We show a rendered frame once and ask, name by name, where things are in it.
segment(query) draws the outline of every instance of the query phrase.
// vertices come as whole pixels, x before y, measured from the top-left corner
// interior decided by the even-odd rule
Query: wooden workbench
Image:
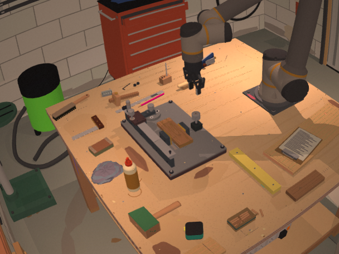
[[[58,121],[52,120],[69,150],[88,208],[91,212],[99,209],[97,196],[138,253],[155,253],[156,248],[165,248],[168,253],[180,253],[179,249],[185,253],[202,242],[185,239],[183,227],[186,222],[193,221],[202,221],[204,239],[205,236],[212,237],[226,248],[227,253],[248,253],[258,242],[293,222],[338,186],[338,138],[295,176],[263,155],[265,149],[331,98],[310,84],[309,93],[302,102],[271,116],[242,94],[261,82],[262,53],[237,39],[204,49],[204,55],[210,52],[216,56],[216,62],[201,71],[206,83],[199,96],[195,89],[177,87],[185,81],[183,61],[177,57],[167,62],[171,83],[163,86],[159,83],[165,68],[164,63],[158,64],[87,91],[90,97],[77,104],[75,111]],[[139,97],[131,98],[131,103],[163,90],[164,95],[153,101],[155,107],[173,100],[189,115],[199,111],[200,122],[227,147],[227,153],[169,180],[121,127],[124,113],[115,113],[119,107],[109,103],[109,97],[101,96],[101,91],[108,89],[120,95],[139,91]],[[56,110],[81,96],[83,94],[48,108],[48,115],[51,117]],[[147,106],[134,108],[145,111]],[[73,141],[72,136],[94,126],[93,115],[97,115],[105,127]],[[105,137],[114,143],[114,147],[94,157],[88,147]],[[229,157],[228,152],[237,147],[281,184],[278,193],[271,195]],[[99,163],[113,161],[122,165],[126,157],[138,167],[141,195],[129,195],[123,174],[109,183],[92,183],[91,175]],[[286,189],[315,169],[325,176],[325,181],[299,201],[291,200],[285,194]],[[180,201],[182,206],[160,218],[161,231],[149,239],[145,239],[128,219],[128,213],[139,207],[145,206],[155,213],[175,201]],[[259,214],[254,222],[235,232],[226,220],[245,207],[256,211],[262,209],[264,217]]]

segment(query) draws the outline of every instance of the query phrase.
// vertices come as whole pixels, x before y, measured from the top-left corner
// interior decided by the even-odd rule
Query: tool chest drawer
[[[108,70],[115,79],[181,55],[180,27],[188,9],[184,0],[119,13],[98,2]]]

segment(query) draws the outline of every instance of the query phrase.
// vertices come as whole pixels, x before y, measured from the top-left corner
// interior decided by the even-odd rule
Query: concrete floor
[[[238,39],[260,52],[268,48],[288,49],[288,41],[267,30],[252,32],[240,36]],[[339,74],[337,72],[327,66],[320,65],[318,59],[313,56],[308,59],[307,70],[308,82],[339,101],[339,86],[337,83]],[[0,146],[0,160],[9,179],[30,170],[20,165],[13,156],[13,125],[14,123],[10,123],[0,130],[2,144]],[[24,116],[20,120],[17,133],[17,150],[20,158],[28,163],[43,164],[63,153],[66,147],[60,137],[57,137],[48,144],[37,162],[32,159],[42,142],[54,132],[36,136],[28,117]],[[99,211],[89,212],[69,157],[41,171],[55,197],[56,206],[14,223],[9,216],[3,196],[0,195],[2,214],[8,223],[7,227],[3,224],[2,228],[10,245],[12,241],[18,241],[28,254],[136,254],[134,248],[100,202]],[[325,198],[322,204],[332,213],[336,213],[337,207],[329,199]],[[9,236],[8,231],[11,232],[13,238]],[[338,237],[326,239],[311,254],[334,253]],[[119,238],[121,241],[114,243],[112,238]]]

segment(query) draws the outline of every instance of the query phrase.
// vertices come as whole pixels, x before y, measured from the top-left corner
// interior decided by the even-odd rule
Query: glue bottle
[[[128,157],[126,158],[125,165],[123,165],[123,170],[128,190],[130,192],[137,192],[140,190],[137,166]]]

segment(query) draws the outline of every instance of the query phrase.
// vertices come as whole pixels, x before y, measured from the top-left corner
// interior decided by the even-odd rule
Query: black cable
[[[260,3],[261,3],[261,2],[259,2],[259,3],[256,5],[255,9],[254,9],[250,14],[248,14],[247,16],[245,16],[245,17],[243,17],[243,18],[231,18],[231,20],[232,20],[232,21],[241,21],[241,20],[244,20],[244,19],[249,18],[249,17],[252,16],[253,13],[259,8]],[[216,0],[216,5],[219,6],[219,0]]]
[[[101,86],[101,84],[104,82],[104,80],[105,80],[105,78],[106,78],[106,75],[104,76],[104,79],[102,80],[102,82],[100,83],[100,85],[98,85],[97,87]]]
[[[17,162],[19,162],[21,165],[23,165],[26,168],[31,168],[31,169],[35,169],[35,168],[40,168],[40,169],[45,169],[45,168],[49,168],[53,165],[55,165],[56,163],[62,161],[63,159],[65,159],[68,156],[68,152],[65,151],[63,152],[61,155],[59,155],[57,158],[55,158],[54,160],[44,163],[44,164],[39,164],[39,165],[34,165],[34,164],[30,164],[27,162],[24,162],[22,159],[20,159],[19,155],[18,155],[18,151],[17,151],[17,132],[18,132],[18,126],[19,126],[19,121],[22,117],[22,115],[26,112],[26,107],[24,106],[22,108],[22,110],[20,111],[20,113],[18,114],[15,122],[14,122],[14,127],[13,127],[13,135],[12,135],[12,150],[13,150],[13,155],[14,158]],[[52,134],[51,136],[49,136],[43,143],[42,145],[39,147],[38,152],[36,153],[36,155],[34,156],[34,159],[38,158],[40,156],[40,154],[42,153],[42,150],[45,148],[45,146],[52,141],[53,139],[55,139],[58,136],[58,132]]]

